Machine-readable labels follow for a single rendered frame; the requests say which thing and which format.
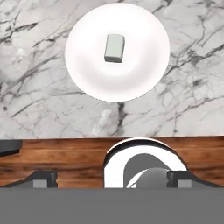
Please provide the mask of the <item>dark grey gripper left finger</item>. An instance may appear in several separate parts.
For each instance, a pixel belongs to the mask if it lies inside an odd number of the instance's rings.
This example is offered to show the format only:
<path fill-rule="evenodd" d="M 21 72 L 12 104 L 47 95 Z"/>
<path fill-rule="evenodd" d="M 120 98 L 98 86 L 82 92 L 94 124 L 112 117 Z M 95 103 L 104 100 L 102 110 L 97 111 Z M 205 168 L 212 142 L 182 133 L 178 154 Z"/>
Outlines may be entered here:
<path fill-rule="evenodd" d="M 34 171 L 24 179 L 1 185 L 1 188 L 24 187 L 24 188 L 57 188 L 58 173 L 56 171 Z"/>

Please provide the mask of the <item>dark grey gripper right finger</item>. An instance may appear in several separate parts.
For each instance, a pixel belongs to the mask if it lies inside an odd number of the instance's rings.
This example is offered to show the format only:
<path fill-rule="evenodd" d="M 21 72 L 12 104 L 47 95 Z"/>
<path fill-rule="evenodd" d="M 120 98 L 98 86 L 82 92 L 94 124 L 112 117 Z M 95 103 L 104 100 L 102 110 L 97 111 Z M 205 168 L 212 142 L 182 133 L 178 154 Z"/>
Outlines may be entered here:
<path fill-rule="evenodd" d="M 222 188 L 222 185 L 201 179 L 190 171 L 168 171 L 167 179 L 170 188 Z"/>

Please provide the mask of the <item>pale grey marshmallow block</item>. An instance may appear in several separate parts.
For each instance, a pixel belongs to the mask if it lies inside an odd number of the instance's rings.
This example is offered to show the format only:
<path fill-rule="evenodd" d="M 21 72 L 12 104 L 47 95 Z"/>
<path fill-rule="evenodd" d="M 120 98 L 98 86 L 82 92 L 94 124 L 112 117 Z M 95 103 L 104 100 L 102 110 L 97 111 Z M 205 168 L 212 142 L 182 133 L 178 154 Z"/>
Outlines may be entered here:
<path fill-rule="evenodd" d="M 125 38 L 121 34 L 109 34 L 107 36 L 104 60 L 112 63 L 123 62 L 123 50 Z"/>

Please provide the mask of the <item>dark grey flat object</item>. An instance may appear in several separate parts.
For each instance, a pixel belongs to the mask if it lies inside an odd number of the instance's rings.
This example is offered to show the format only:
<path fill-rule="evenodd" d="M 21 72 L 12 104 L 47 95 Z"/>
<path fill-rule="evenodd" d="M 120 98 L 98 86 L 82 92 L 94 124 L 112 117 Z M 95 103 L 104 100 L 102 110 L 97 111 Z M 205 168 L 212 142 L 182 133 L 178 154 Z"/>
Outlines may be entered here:
<path fill-rule="evenodd" d="M 21 140 L 0 140 L 0 157 L 19 153 L 21 148 Z"/>

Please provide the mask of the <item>white and grey round object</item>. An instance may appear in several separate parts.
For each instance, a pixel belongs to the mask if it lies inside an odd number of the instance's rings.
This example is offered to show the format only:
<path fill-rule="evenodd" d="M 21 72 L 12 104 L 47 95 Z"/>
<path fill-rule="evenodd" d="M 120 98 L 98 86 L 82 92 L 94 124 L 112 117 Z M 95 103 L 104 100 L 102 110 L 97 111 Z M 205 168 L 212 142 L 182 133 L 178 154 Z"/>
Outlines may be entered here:
<path fill-rule="evenodd" d="M 184 160 L 166 143 L 132 137 L 114 144 L 103 162 L 104 188 L 130 188 L 150 168 L 187 171 Z"/>

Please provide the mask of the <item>white round plate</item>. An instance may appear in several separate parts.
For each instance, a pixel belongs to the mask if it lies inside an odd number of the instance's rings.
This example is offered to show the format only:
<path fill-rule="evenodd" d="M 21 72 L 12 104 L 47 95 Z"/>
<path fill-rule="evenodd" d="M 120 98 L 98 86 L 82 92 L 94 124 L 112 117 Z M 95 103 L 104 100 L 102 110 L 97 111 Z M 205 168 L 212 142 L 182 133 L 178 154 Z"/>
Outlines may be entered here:
<path fill-rule="evenodd" d="M 122 63 L 106 62 L 107 36 L 125 38 Z M 109 3 L 84 15 L 71 30 L 66 68 L 87 95 L 105 102 L 126 102 L 152 90 L 170 58 L 170 41 L 162 23 L 131 3 Z"/>

